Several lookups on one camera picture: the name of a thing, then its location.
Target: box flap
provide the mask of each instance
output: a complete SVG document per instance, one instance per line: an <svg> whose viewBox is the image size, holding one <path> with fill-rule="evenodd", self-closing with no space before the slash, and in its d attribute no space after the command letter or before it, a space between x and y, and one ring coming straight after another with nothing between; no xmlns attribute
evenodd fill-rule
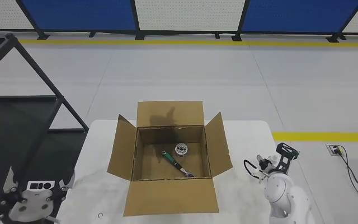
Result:
<svg viewBox="0 0 358 224"><path fill-rule="evenodd" d="M219 212L213 180L132 181L124 216Z"/></svg>
<svg viewBox="0 0 358 224"><path fill-rule="evenodd" d="M201 101L138 102L137 127L204 125Z"/></svg>
<svg viewBox="0 0 358 224"><path fill-rule="evenodd" d="M135 137L136 127L119 115L107 172L126 180L131 179Z"/></svg>
<svg viewBox="0 0 358 224"><path fill-rule="evenodd" d="M221 112L205 126L205 134L211 174L214 177L233 167Z"/></svg>

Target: cardboard box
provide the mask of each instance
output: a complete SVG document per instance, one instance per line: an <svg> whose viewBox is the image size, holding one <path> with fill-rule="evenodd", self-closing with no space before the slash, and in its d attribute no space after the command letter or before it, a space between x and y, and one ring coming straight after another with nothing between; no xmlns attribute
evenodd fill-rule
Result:
<svg viewBox="0 0 358 224"><path fill-rule="evenodd" d="M139 102L136 122L119 115L107 170L130 181L124 216L219 212L213 178L232 168L221 113L204 126L201 101ZM188 146L184 158L175 155L178 143Z"/></svg>

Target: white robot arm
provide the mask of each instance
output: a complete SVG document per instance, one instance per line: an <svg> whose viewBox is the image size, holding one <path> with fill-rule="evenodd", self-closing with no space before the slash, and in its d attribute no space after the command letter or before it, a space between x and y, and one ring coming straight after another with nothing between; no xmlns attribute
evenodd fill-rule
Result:
<svg viewBox="0 0 358 224"><path fill-rule="evenodd" d="M264 195L271 205L270 224L314 224L309 198L286 174L272 174Z"/></svg>
<svg viewBox="0 0 358 224"><path fill-rule="evenodd" d="M271 205L270 224L314 224L311 201L304 190L296 186L287 174L290 162L298 157L299 152L284 143L277 146L276 152L281 155L277 166L273 165L274 160L271 158L263 159L260 155L257 156L257 160L261 170L244 160L248 172L246 163L260 174L259 177L249 172L251 176L260 181L267 178L264 195Z"/></svg>

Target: gray floor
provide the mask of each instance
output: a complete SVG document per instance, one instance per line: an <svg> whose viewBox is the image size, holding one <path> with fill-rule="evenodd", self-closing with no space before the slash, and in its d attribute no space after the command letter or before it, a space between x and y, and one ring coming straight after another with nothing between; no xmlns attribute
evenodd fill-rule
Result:
<svg viewBox="0 0 358 224"><path fill-rule="evenodd" d="M202 100L205 119L221 111L225 120L264 120L272 131L358 132L357 49L25 48L89 125L96 119L116 119L118 114L135 119L138 101ZM51 94L15 50L0 61L0 68L0 95ZM78 125L64 108L53 127ZM290 172L312 197L316 222L356 223L358 194L343 161L331 157L324 142L291 144L302 154ZM358 144L341 144L358 173Z"/></svg>

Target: table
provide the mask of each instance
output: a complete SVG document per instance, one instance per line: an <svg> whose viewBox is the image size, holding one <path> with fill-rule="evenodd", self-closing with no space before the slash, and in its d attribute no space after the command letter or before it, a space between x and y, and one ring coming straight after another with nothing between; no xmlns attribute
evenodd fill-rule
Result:
<svg viewBox="0 0 358 224"><path fill-rule="evenodd" d="M117 120L92 123L76 164L76 182L62 203L62 223L269 223L270 205L263 184L252 178L243 160L274 155L275 142L266 122L224 121L233 168L214 177L219 213L123 217L129 181L107 173Z"/></svg>

